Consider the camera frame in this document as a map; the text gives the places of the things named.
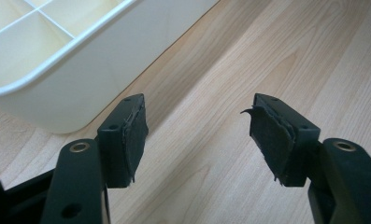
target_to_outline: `light wood tabletop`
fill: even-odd
[[[150,134],[113,223],[313,223],[303,188],[274,181],[249,137],[255,92],[276,96],[371,156],[371,0],[221,0],[92,123],[52,134],[0,112],[6,189],[94,138],[124,97],[143,92]]]

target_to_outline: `white plastic container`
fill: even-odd
[[[89,123],[218,0],[0,0],[0,109]]]

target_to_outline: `drawer organizer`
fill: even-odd
[[[90,122],[218,0],[0,0],[0,109]]]

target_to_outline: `wooden surface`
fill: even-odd
[[[307,187],[274,181],[239,112],[271,94],[321,140],[371,155],[371,1],[221,0],[84,129],[46,133],[0,112],[5,187],[53,168],[64,144],[94,137],[139,92],[150,135],[136,183],[109,191],[114,223],[312,223]]]

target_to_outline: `plastic bin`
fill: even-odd
[[[218,0],[0,0],[0,109],[89,123]]]

